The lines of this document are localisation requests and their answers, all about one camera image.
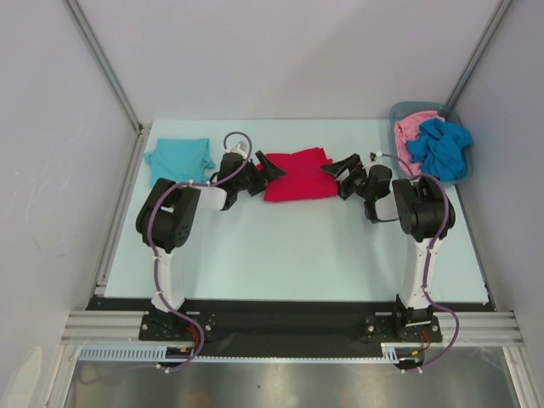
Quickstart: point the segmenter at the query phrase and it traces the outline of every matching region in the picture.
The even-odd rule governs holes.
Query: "metal plate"
[[[79,362],[89,380],[127,363]],[[502,348],[456,348],[423,374],[392,365],[194,363],[165,375],[131,371],[72,381],[65,408],[519,407]]]

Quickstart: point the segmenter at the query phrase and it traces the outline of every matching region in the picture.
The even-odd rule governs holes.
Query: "light blue table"
[[[265,153],[321,146],[335,161],[355,152],[367,161],[371,151],[391,151],[388,126],[387,121],[375,120],[159,121],[153,124],[145,151],[155,149],[157,138],[209,138],[212,158],[219,164],[224,135],[238,130],[249,134],[255,148]],[[150,192],[149,180],[150,169],[142,162],[106,297],[154,294],[151,250],[134,227]],[[434,297],[486,303],[487,291],[456,190],[449,187],[447,192],[456,225],[440,250]],[[358,196],[278,204],[244,192],[228,212],[197,213],[190,239],[173,257],[173,267],[182,274],[189,298],[393,301],[404,277],[406,251],[399,224],[368,222]]]

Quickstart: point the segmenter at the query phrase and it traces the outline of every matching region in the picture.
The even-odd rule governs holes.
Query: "white wall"
[[[544,379],[544,15],[514,5],[459,111],[474,138],[474,175],[462,187],[491,290],[514,309]]]
[[[446,101],[497,0],[80,0],[141,120]]]
[[[67,314],[90,289],[134,133],[61,1],[0,2],[0,53],[1,399],[35,346],[43,391]]]

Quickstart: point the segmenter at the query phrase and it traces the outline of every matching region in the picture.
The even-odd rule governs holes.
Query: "blue cloth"
[[[411,162],[421,162],[422,173],[441,181],[462,179],[467,171],[462,150],[473,142],[468,130],[440,119],[422,123],[419,130],[418,140],[406,142]]]
[[[207,168],[215,168],[210,157],[210,139],[158,139],[155,151],[145,153],[151,167],[151,187],[163,177],[176,182],[193,180],[205,183]]]

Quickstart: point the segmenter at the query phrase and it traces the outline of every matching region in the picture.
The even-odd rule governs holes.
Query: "gray plastic basket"
[[[400,102],[397,105],[391,108],[389,118],[391,121],[391,128],[389,129],[389,143],[391,145],[391,153],[397,154],[397,144],[394,139],[394,125],[397,122],[400,122],[405,117],[421,111],[437,111],[439,116],[442,116],[447,122],[455,123],[456,125],[462,126],[461,118],[453,109],[449,108],[446,105],[437,104],[434,102]],[[465,164],[467,165],[467,171],[465,177],[460,178],[455,181],[445,181],[444,184],[460,184],[465,182],[473,175],[473,162],[470,159],[469,148],[463,149],[462,155],[465,159]],[[401,177],[410,177],[409,174],[406,174],[402,168],[400,168],[400,163],[394,160],[394,166],[396,167],[399,175]]]

